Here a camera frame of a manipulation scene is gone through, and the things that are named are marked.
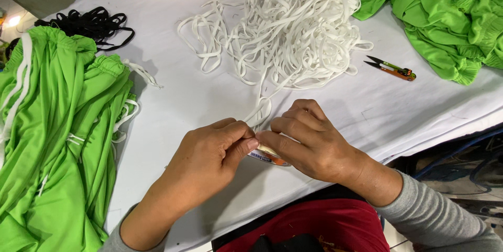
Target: lime green garment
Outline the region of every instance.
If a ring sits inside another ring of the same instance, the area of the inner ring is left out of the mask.
[[[354,17],[374,15],[386,0],[362,0]],[[412,46],[440,77],[472,83],[482,63],[503,68],[503,0],[390,0]]]
[[[108,238],[102,227],[115,182],[114,125],[126,99],[135,99],[130,71],[117,55],[96,58],[90,38],[43,26],[28,33],[29,91],[0,170],[0,250],[97,251]],[[22,59],[20,42],[0,73],[0,104]],[[3,121],[19,95],[2,110]]]

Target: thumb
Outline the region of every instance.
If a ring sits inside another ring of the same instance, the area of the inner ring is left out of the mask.
[[[235,142],[227,149],[222,165],[235,172],[239,162],[241,162],[244,156],[256,149],[258,146],[259,141],[256,138],[248,138]]]

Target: blue cable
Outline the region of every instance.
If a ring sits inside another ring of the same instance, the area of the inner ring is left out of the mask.
[[[492,137],[496,134],[499,134],[499,133],[502,133],[503,132],[503,128],[501,129],[497,129],[497,130],[494,130],[493,132],[489,132],[485,135],[482,135],[476,139],[473,139],[472,141],[464,144],[463,146],[461,146],[459,149],[457,149],[456,151],[454,151],[453,153],[447,155],[447,156],[444,156],[438,160],[435,160],[435,161],[432,161],[429,165],[425,166],[422,170],[420,170],[418,173],[416,173],[413,178],[414,179],[419,179],[420,177],[422,177],[425,173],[429,172],[434,166],[438,165],[439,163],[441,163],[442,161],[454,156],[455,154],[457,153],[461,153],[462,151],[464,151],[465,149],[467,149],[468,147],[474,145],[475,143],[478,143],[484,139],[487,139],[489,137]]]

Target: light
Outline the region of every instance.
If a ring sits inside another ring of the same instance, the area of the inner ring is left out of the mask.
[[[21,16],[19,16],[19,15],[17,17],[12,17],[11,19],[9,19],[9,26],[13,27],[13,26],[18,25],[20,20],[21,20]]]

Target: finger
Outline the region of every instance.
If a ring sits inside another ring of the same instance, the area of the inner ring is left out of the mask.
[[[318,103],[315,100],[306,100],[306,99],[298,99],[295,100],[292,104],[292,107],[290,107],[289,110],[296,109],[296,108],[301,108],[306,110],[308,113],[312,114],[315,118],[321,121],[328,120],[326,118],[325,113],[321,109],[321,107],[318,105]]]
[[[320,120],[318,120],[312,114],[308,113],[302,108],[296,108],[290,111],[286,111],[285,113],[283,113],[283,115],[281,115],[281,117],[298,120],[316,131],[327,130]]]
[[[271,131],[285,133],[306,146],[314,146],[319,140],[317,131],[296,119],[274,118],[271,121]]]
[[[255,137],[255,132],[242,120],[233,122],[218,131],[221,133],[221,139],[224,142],[225,149],[239,139]]]
[[[252,150],[259,146],[259,140],[256,138],[248,138],[237,141],[232,144],[225,154],[225,158],[222,161],[222,166],[228,168],[233,173],[236,172],[237,166]]]
[[[220,128],[223,128],[233,122],[236,122],[236,119],[234,118],[227,118],[227,119],[223,119],[223,120],[219,120],[213,124],[210,124],[209,126],[211,128],[215,128],[215,129],[220,129]]]
[[[272,131],[260,131],[256,134],[256,137],[261,144],[273,149],[282,159],[291,164],[312,154],[311,150],[306,146]]]

